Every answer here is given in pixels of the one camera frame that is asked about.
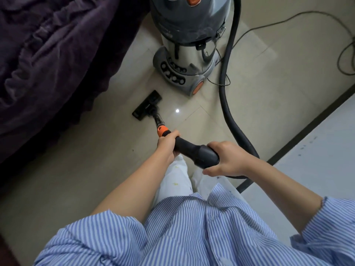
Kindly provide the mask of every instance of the vacuum cleaner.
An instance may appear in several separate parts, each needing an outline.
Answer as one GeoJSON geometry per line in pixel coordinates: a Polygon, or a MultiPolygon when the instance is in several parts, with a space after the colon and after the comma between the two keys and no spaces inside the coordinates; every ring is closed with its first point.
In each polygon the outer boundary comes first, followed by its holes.
{"type": "MultiPolygon", "coordinates": [[[[219,98],[224,119],[238,145],[259,157],[235,123],[225,94],[227,67],[241,12],[241,0],[233,1],[233,23],[221,59],[217,43],[226,29],[231,0],[150,0],[153,22],[163,39],[163,46],[154,55],[153,65],[167,82],[192,96],[199,91],[216,64],[221,62],[219,98]]],[[[158,114],[157,104],[161,99],[157,91],[153,91],[132,113],[138,120],[145,116],[153,117],[160,137],[170,133],[158,114]]],[[[219,163],[218,154],[210,147],[197,146],[180,137],[176,139],[175,150],[191,158],[202,169],[219,163]]],[[[245,176],[230,178],[246,179],[245,176]]]]}

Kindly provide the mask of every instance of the black handle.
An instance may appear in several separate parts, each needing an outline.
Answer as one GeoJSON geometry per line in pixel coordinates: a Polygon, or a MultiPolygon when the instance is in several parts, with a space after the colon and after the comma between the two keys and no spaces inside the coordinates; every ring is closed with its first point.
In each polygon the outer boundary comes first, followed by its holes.
{"type": "MultiPolygon", "coordinates": [[[[170,133],[171,131],[167,130],[163,136],[170,133]]],[[[205,145],[194,145],[181,137],[176,137],[174,150],[192,159],[193,163],[202,169],[219,164],[219,156],[212,148],[205,145]]]]}

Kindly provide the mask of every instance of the person's left hand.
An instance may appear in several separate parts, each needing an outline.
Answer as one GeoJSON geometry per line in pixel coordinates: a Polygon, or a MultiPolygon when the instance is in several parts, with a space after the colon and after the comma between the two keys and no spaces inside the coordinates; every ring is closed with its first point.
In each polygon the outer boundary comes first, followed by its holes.
{"type": "Polygon", "coordinates": [[[180,136],[180,133],[178,130],[175,130],[165,137],[160,137],[158,140],[157,152],[166,156],[169,164],[171,164],[176,158],[176,156],[180,154],[174,151],[175,138],[178,136],[180,136]]]}

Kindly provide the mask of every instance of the shirt sleeve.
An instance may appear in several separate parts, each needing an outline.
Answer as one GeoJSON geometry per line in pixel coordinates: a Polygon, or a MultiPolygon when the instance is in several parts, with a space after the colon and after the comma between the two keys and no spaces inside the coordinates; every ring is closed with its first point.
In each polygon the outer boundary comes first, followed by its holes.
{"type": "Polygon", "coordinates": [[[109,210],[60,229],[34,265],[138,265],[146,243],[139,221],[109,210]]]}
{"type": "Polygon", "coordinates": [[[354,239],[355,201],[325,197],[302,236],[291,237],[291,245],[332,265],[355,265],[354,239]]]}

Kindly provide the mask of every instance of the vacuum wand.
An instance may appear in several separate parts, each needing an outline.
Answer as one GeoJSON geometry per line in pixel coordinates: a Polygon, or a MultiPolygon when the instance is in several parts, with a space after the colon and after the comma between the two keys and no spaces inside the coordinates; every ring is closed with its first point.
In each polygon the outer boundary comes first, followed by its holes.
{"type": "MultiPolygon", "coordinates": [[[[164,121],[158,114],[156,105],[161,99],[161,96],[154,90],[140,106],[136,108],[132,115],[138,120],[142,120],[145,116],[152,116],[155,120],[159,137],[165,137],[170,134],[171,131],[165,126],[164,121]]],[[[174,151],[192,159],[193,163],[202,169],[219,164],[219,156],[212,148],[206,145],[194,145],[181,137],[176,137],[174,151]]]]}

